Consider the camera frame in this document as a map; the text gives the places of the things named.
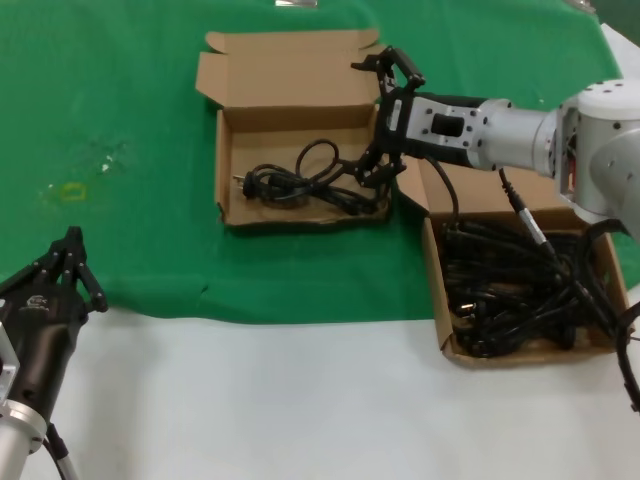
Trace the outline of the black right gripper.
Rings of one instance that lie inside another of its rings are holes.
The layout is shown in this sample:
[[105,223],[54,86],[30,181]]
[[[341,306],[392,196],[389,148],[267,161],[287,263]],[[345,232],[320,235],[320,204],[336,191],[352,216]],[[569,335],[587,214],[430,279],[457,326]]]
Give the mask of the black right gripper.
[[[359,159],[342,162],[344,171],[361,187],[388,186],[406,170],[401,155],[488,168],[480,147],[485,143],[484,128],[501,108],[499,99],[415,92],[425,84],[425,77],[403,50],[392,46],[368,54],[351,67],[375,73],[381,95],[375,143]],[[403,87],[397,85],[395,68],[406,80]]]

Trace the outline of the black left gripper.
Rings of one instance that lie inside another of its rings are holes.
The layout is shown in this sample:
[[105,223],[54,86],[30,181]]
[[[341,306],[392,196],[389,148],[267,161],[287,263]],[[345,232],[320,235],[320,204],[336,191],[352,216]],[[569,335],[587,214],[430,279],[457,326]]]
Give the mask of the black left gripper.
[[87,264],[81,228],[71,226],[48,251],[1,282],[1,322],[19,362],[8,399],[49,417],[88,313],[108,310],[106,295]]

